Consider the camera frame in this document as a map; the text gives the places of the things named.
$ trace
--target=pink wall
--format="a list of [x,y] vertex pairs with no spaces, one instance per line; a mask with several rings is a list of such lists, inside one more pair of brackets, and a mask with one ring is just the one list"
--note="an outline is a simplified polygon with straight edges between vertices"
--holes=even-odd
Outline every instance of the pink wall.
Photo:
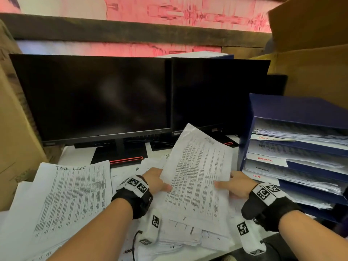
[[[269,0],[95,0],[98,4],[102,2],[103,6],[100,6],[93,1],[79,5],[78,0],[48,0],[48,7],[45,7],[42,4],[36,6],[35,1],[0,0],[0,13],[31,13],[271,32],[267,12],[280,4]],[[50,1],[59,7],[50,8]],[[24,53],[56,55],[153,57],[203,50],[221,52],[220,47],[178,44],[22,41],[19,45]]]

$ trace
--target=black monitor screen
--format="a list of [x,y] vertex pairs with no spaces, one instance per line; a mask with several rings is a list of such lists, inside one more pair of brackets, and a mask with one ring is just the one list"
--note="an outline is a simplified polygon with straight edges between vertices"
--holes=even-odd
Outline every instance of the black monitor screen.
[[170,127],[167,59],[11,55],[11,60],[43,141],[106,140]]
[[249,93],[264,86],[270,61],[173,58],[172,64],[173,132],[187,123],[201,129],[228,123],[239,133]]

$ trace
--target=table surface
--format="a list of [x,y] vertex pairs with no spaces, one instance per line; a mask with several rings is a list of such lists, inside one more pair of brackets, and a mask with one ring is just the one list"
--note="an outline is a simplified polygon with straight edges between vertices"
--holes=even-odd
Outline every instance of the table surface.
[[[239,142],[239,139],[236,136],[228,135],[229,138],[232,140]],[[75,149],[74,146],[66,146],[63,150],[63,153],[60,157],[60,160],[58,162],[59,165],[64,166],[85,166],[89,165],[96,147],[92,148],[79,148]],[[148,153],[149,158],[160,158],[165,154],[168,154],[171,152],[171,149],[166,150],[160,150],[160,151],[152,151],[151,146],[149,143],[146,143],[146,151]],[[233,160],[232,160],[232,170],[237,169],[237,157],[238,157],[238,148],[233,148]],[[111,168],[111,172],[122,170],[123,167],[118,168]],[[265,238],[268,237],[274,233],[272,232],[266,232],[261,226],[259,230],[261,237]],[[239,239],[239,235],[233,234],[233,231],[231,229],[232,239],[230,249],[227,252],[222,251],[216,251],[200,246],[188,246],[185,245],[183,248],[181,248],[179,251],[170,253],[170,254],[163,254],[159,255],[155,260],[156,261],[206,261],[211,260],[216,257],[219,257],[221,255],[224,255],[226,253],[232,252],[236,249],[239,249],[242,247],[241,241]]]

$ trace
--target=monitor stand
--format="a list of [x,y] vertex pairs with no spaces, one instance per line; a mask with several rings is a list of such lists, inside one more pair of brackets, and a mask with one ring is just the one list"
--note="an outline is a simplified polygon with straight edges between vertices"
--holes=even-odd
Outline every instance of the monitor stand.
[[95,150],[91,164],[109,160],[110,167],[115,168],[140,164],[147,157],[145,143],[129,143],[123,139],[115,139],[110,145]]

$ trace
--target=hand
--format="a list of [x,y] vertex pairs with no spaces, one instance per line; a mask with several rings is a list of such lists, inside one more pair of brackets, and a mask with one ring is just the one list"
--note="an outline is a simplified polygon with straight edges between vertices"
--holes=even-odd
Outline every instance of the hand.
[[150,168],[143,175],[144,179],[149,185],[149,190],[152,195],[156,194],[159,191],[170,192],[172,186],[167,183],[164,183],[163,180],[159,178],[162,173],[162,169],[159,168]]
[[241,171],[231,171],[229,181],[215,181],[215,188],[229,190],[240,198],[249,198],[249,193],[255,188],[257,182],[250,179]]

